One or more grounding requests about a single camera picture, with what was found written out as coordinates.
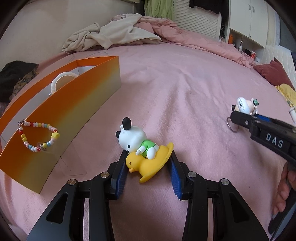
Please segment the right hand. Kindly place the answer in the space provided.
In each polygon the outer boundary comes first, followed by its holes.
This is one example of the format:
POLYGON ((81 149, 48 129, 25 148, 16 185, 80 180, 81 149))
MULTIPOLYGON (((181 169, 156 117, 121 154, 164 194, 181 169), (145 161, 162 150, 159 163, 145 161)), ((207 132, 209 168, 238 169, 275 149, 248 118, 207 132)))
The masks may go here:
POLYGON ((289 182, 290 186, 295 190, 296 188, 296 181, 295 181, 295 170, 288 171, 288 162, 285 163, 283 166, 283 170, 281 173, 281 179, 279 185, 277 187, 277 193, 274 201, 273 207, 273 215, 277 215, 279 212, 283 212, 286 206, 286 200, 290 193, 289 182))

